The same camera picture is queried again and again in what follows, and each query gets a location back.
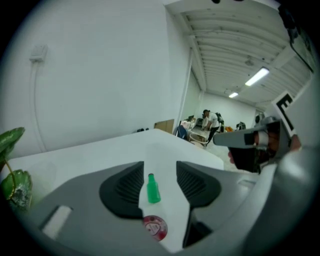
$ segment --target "green plant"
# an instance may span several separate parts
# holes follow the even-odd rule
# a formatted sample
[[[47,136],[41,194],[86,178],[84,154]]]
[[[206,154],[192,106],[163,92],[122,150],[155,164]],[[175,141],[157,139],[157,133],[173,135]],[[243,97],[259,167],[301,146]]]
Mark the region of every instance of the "green plant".
[[[13,171],[8,163],[8,156],[24,132],[25,128],[19,127],[0,135],[0,164],[6,164],[10,171],[0,187],[10,206],[21,211],[27,211],[30,208],[32,180],[27,171],[21,169]]]

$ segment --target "wall outlet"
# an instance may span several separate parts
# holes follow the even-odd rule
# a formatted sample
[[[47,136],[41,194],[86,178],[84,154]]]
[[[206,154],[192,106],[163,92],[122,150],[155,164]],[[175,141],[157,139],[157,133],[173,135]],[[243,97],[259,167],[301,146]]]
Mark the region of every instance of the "wall outlet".
[[[35,45],[31,51],[29,60],[31,62],[43,62],[45,60],[47,50],[48,46],[46,44]]]

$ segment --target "plant leaf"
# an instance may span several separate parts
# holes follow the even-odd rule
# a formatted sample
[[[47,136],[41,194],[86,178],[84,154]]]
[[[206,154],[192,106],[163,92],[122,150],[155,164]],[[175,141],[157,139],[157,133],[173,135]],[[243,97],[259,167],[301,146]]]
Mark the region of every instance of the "plant leaf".
[[[13,194],[12,200],[15,204],[11,204],[14,207],[19,208],[22,211],[27,211],[31,203],[31,190],[32,190],[32,180],[31,176],[27,171],[15,170],[13,171],[15,178],[15,192]],[[11,195],[14,184],[11,173],[1,182],[1,190],[6,199],[9,199]]]
[[[25,128],[19,127],[0,135],[0,163],[11,153],[24,132]]]

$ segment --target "white wall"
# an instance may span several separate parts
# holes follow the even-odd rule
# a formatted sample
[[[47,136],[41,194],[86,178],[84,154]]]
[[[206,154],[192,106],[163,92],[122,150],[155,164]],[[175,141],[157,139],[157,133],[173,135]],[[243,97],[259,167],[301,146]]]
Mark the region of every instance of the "white wall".
[[[201,102],[201,111],[205,109],[219,112],[224,120],[224,126],[233,129],[239,122],[244,122],[246,127],[250,128],[256,113],[256,109],[252,106],[210,93],[205,93]]]
[[[199,100],[200,91],[201,90],[198,85],[198,82],[194,74],[191,72],[187,91],[186,91],[185,101],[183,104],[181,120],[185,120],[189,116],[196,115],[196,111],[200,104],[200,100]]]
[[[46,1],[20,28],[0,69],[0,123],[26,128],[14,157],[41,152],[28,98],[35,44],[48,45],[35,90],[48,151],[178,118],[189,49],[161,1]]]

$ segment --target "white table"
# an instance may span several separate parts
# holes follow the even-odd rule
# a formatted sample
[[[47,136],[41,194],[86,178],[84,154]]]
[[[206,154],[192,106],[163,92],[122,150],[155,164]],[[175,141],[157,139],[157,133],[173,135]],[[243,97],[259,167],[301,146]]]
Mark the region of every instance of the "white table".
[[[144,161],[144,184],[139,196],[143,215],[165,220],[168,233],[160,243],[171,253],[182,250],[189,203],[177,183],[176,162],[224,169],[217,156],[167,132],[152,129],[89,144],[40,153],[9,161],[14,170],[28,170],[32,177],[33,200],[37,203],[54,189],[79,175],[132,162]],[[9,173],[1,172],[1,180]],[[161,201],[148,202],[148,174],[158,182]]]

